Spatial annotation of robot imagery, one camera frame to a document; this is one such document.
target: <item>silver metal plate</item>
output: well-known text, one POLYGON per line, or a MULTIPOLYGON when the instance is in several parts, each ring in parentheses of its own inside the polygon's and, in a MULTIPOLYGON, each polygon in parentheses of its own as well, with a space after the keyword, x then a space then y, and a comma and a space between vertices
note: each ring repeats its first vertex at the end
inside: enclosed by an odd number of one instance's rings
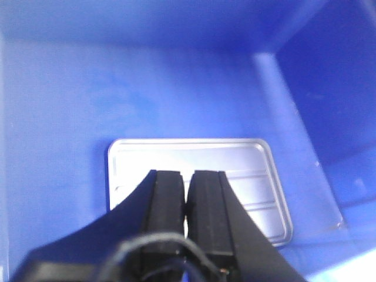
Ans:
POLYGON ((186 192, 195 170, 222 170, 266 237, 280 246, 293 226, 268 144, 260 139, 119 139, 108 152, 113 209, 149 170, 180 171, 186 192))

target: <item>blue bin floor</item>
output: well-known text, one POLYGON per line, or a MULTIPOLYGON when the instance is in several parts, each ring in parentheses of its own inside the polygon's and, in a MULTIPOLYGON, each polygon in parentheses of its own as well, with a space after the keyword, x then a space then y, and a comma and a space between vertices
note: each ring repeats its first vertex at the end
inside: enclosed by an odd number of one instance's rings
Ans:
POLYGON ((3 53, 11 273, 106 212, 120 137, 262 138, 294 225, 286 259, 308 274, 359 252, 273 55, 31 41, 3 53))

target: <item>wire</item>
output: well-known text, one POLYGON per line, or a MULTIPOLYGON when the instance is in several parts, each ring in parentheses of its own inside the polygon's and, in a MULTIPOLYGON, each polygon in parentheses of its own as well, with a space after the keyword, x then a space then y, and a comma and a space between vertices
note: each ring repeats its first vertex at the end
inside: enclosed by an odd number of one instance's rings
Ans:
POLYGON ((205 282, 205 278, 202 276, 200 270, 197 267, 195 267, 191 262, 186 261, 181 257, 175 257, 166 260, 160 267, 144 274, 141 278, 141 281, 145 281, 154 275, 169 270, 183 270, 189 275, 190 281, 205 282))
POLYGON ((162 242, 174 242, 185 247, 189 252, 194 254, 201 265, 207 267, 219 279, 222 278, 220 270, 213 264, 203 253, 203 251, 190 239, 183 235, 174 232, 149 233, 135 237, 130 240, 122 241, 114 250, 114 252, 105 260, 105 262, 98 268, 98 272, 93 279, 93 282, 110 281, 109 277, 114 267, 123 261, 126 261, 128 255, 147 245, 162 242))

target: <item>metal plate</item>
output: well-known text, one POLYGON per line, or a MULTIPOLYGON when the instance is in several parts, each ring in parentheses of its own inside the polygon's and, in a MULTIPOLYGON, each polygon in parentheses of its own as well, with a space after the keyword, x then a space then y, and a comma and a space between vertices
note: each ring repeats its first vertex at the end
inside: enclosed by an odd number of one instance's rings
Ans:
POLYGON ((293 226, 268 144, 260 139, 119 139, 108 153, 110 208, 149 170, 180 171, 187 188, 195 170, 222 170, 250 217, 275 245, 293 226))

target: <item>blue plastic bin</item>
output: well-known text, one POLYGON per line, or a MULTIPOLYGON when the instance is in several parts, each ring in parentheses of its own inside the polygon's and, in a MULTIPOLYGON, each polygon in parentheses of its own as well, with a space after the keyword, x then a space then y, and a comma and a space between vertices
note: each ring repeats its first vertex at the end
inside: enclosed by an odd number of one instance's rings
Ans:
POLYGON ((374 1, 3 0, 0 31, 0 281, 106 212, 120 137, 266 140, 312 281, 376 248, 374 1))

